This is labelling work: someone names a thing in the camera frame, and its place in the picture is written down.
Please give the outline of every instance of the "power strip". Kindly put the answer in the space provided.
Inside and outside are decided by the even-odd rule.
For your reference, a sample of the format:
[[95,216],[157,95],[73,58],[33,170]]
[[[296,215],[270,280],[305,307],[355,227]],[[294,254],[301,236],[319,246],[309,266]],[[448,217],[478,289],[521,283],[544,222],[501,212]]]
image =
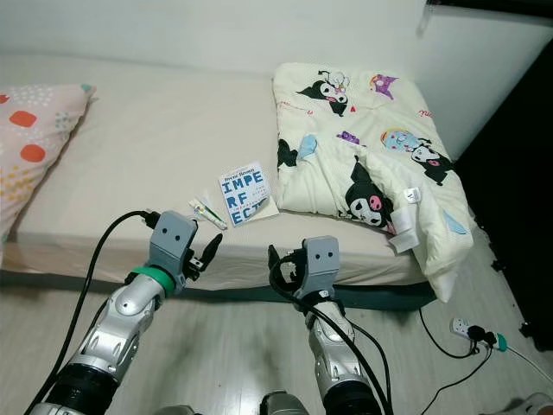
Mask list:
[[[464,337],[468,340],[472,340],[468,336],[468,328],[471,326],[473,326],[473,324],[471,324],[468,320],[463,320],[462,318],[453,318],[451,320],[450,328],[453,334],[459,335],[460,337]],[[493,332],[493,336],[495,337],[493,348],[499,350],[500,352],[505,352],[507,350],[507,340],[500,333]],[[488,344],[483,340],[479,341],[479,344],[488,347]]]

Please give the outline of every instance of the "white bed sheet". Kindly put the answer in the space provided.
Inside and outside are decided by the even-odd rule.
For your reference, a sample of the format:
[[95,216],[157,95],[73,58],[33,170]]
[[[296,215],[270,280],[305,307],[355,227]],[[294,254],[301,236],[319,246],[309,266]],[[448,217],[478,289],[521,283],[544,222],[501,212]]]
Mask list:
[[[270,79],[250,74],[54,56],[0,55],[0,84],[81,83],[98,91],[59,162],[22,212],[3,268],[83,277],[105,228],[130,210],[173,209],[204,196],[226,215],[217,177],[258,160],[277,184],[276,109]],[[151,231],[138,219],[109,239],[96,278],[123,281],[147,258]],[[219,230],[200,223],[197,252]],[[267,285],[267,246],[302,239],[340,242],[339,284],[422,282],[412,255],[397,256],[384,233],[310,214],[257,220],[224,232],[219,254],[194,288]]]

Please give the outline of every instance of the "pillow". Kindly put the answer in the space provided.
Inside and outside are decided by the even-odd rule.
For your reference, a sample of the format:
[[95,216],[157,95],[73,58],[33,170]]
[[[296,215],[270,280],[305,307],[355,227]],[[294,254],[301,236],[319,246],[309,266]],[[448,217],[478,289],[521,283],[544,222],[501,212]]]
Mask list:
[[[0,86],[0,236],[56,161],[93,86]],[[0,245],[0,264],[2,249]]]

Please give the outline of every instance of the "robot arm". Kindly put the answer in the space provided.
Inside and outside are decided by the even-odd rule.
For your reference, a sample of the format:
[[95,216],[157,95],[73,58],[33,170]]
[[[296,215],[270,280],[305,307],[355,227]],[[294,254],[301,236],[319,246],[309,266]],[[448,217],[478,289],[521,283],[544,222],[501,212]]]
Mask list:
[[190,243],[198,225],[176,212],[157,218],[146,265],[136,268],[107,300],[99,319],[77,352],[60,371],[46,402],[31,415],[102,415],[111,403],[134,355],[140,336],[155,311],[187,278],[197,279],[213,259],[222,234],[206,247],[201,259]]
[[[277,288],[293,293],[301,302],[328,316],[353,342],[353,327],[341,304],[334,299],[333,284],[340,269],[338,240],[330,236],[305,239],[300,250],[289,252],[290,261],[287,262],[296,266],[296,272],[290,274],[290,283],[284,280],[280,269],[276,270],[275,265],[281,259],[272,246],[269,257]],[[378,402],[355,353],[327,322],[311,311],[302,311],[306,316],[309,346],[315,356],[315,376],[327,415],[380,415]],[[283,402],[282,396],[270,395],[264,400],[266,413],[280,413],[278,411],[284,409]]]

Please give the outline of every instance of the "gray floor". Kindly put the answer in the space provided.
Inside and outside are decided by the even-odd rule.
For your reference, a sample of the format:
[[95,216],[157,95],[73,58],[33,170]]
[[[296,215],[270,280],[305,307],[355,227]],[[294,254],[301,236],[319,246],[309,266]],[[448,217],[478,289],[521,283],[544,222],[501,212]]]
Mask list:
[[[435,337],[452,352],[467,343],[448,325],[461,316],[505,335],[507,341],[553,373],[553,353],[539,353],[518,333],[522,317],[506,281],[490,268],[493,256],[486,235],[464,265],[454,297],[434,302],[424,314]],[[104,296],[91,294],[78,335],[81,338]],[[0,293],[0,413],[21,414],[54,362],[76,293],[4,289]],[[467,374],[483,355],[449,359],[429,341],[416,313],[348,310],[348,317],[371,331],[391,365],[396,414],[418,414],[437,387]],[[377,352],[357,343],[380,379]],[[205,415],[256,414],[263,395],[287,389],[300,397],[312,415],[323,409],[313,375],[302,316],[279,303],[201,303],[168,301],[146,333],[137,358],[110,414],[148,415],[164,405],[188,403]],[[511,399],[553,386],[527,363],[509,353],[495,353],[467,383],[443,392],[428,415],[496,412]]]

